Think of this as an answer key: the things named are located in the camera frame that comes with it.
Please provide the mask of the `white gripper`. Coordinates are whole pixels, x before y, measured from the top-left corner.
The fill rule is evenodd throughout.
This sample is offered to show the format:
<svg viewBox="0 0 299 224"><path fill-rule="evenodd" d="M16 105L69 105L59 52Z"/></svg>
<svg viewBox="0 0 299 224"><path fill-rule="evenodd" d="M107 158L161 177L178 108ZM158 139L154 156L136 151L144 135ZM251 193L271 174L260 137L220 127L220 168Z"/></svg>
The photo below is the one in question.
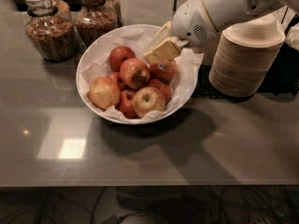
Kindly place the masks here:
<svg viewBox="0 0 299 224"><path fill-rule="evenodd" d="M153 37L169 37L174 34L180 40L188 40L192 46L200 47L218 36L218 31L209 18L203 0L188 0L176 11ZM170 61L179 56L179 48L170 38L148 49L143 57L148 63Z"/></svg>

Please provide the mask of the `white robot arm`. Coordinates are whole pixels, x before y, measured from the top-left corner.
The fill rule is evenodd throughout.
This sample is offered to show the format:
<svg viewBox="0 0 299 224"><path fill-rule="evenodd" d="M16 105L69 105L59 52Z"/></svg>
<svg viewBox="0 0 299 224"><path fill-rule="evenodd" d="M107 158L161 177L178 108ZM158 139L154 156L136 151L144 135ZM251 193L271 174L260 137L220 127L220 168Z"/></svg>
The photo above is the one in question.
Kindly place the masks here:
<svg viewBox="0 0 299 224"><path fill-rule="evenodd" d="M184 47L202 47L226 28L284 6L299 13L299 0L187 0L146 46L144 58L172 60Z"/></svg>

